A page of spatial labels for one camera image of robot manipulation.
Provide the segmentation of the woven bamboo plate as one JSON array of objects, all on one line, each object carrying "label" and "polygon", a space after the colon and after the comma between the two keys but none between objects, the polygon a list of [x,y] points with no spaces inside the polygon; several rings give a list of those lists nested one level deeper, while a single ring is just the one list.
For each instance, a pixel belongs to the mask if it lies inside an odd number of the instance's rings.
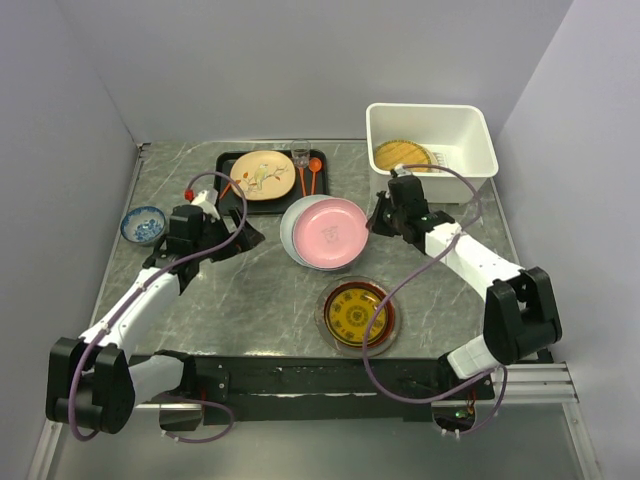
[{"label": "woven bamboo plate", "polygon": [[418,164],[420,172],[429,172],[429,165],[435,163],[435,157],[428,149],[408,140],[387,141],[374,151],[375,166],[385,171],[391,171],[399,164]]}]

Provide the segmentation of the cream green leaf plate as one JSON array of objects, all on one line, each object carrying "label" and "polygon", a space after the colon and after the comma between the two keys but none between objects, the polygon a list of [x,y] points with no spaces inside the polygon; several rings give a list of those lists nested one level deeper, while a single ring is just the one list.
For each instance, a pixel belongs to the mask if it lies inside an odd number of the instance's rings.
[{"label": "cream green leaf plate", "polygon": [[428,171],[430,173],[439,173],[440,167],[444,166],[444,156],[440,152],[435,152],[431,149],[427,149],[427,154],[429,156]]}]

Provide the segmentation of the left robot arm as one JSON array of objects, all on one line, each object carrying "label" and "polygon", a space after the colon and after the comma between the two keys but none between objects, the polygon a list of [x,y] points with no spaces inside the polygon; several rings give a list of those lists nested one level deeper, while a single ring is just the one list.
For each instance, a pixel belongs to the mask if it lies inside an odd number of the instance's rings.
[{"label": "left robot arm", "polygon": [[230,213],[229,230],[213,208],[173,209],[134,283],[112,309],[77,338],[60,338],[49,354],[45,414],[69,425],[79,441],[123,429],[135,406],[157,396],[202,403],[193,356],[161,350],[131,364],[138,341],[182,295],[204,261],[220,262],[257,247],[265,237],[247,221],[246,208]]}]

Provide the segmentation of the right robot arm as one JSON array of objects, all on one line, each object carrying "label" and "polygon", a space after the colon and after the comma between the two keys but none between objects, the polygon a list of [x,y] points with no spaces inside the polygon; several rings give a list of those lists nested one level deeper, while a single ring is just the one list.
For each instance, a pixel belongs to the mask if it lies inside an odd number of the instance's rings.
[{"label": "right robot arm", "polygon": [[511,365],[562,337],[562,326],[549,275],[510,262],[463,230],[443,211],[432,211],[421,181],[396,174],[378,194],[370,232],[400,236],[421,253],[438,260],[464,280],[484,301],[482,333],[441,358],[439,390],[460,398],[473,377]]}]

